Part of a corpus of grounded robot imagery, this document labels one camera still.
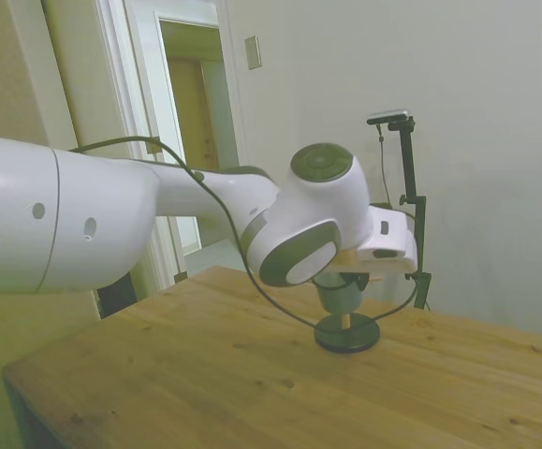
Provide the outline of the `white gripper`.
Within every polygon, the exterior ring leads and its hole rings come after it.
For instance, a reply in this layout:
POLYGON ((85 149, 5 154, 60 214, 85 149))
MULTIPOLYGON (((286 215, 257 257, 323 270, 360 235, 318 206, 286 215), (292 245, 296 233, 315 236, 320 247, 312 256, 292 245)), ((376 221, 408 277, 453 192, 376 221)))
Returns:
POLYGON ((407 216, 397 210, 369 207, 370 237, 356 248, 358 271, 370 274, 417 271, 417 243, 407 216))

